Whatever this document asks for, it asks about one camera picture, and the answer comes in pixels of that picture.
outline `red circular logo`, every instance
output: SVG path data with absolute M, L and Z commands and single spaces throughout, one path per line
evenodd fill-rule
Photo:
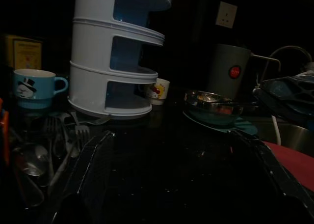
M 229 76 L 232 79 L 237 79 L 241 74 L 241 68 L 240 66 L 233 66 L 231 67 L 231 69 L 229 70 Z

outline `blue mug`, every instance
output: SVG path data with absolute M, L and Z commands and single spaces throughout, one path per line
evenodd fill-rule
M 65 86 L 55 90 L 55 82 L 63 81 Z M 13 91 L 18 105 L 26 109 L 45 109 L 51 106 L 52 98 L 68 89 L 65 78 L 55 73 L 36 69 L 17 69 L 14 71 Z

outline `small white cup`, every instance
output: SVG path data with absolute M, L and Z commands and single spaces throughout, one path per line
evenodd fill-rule
M 169 85 L 169 81 L 160 78 L 157 78 L 155 84 L 147 85 L 146 97 L 152 105 L 163 105 L 168 95 Z

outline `yellow box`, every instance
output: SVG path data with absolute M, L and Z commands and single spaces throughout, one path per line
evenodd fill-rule
M 4 35 L 4 64 L 14 69 L 42 68 L 42 42 L 15 35 Z

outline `stacked plastic tier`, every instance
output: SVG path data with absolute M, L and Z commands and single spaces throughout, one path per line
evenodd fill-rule
M 172 0 L 76 0 L 69 102 L 77 110 L 130 118 L 152 106 L 134 95 L 158 73 L 138 65 L 143 44 L 162 46 L 164 35 L 146 28 L 150 11 Z

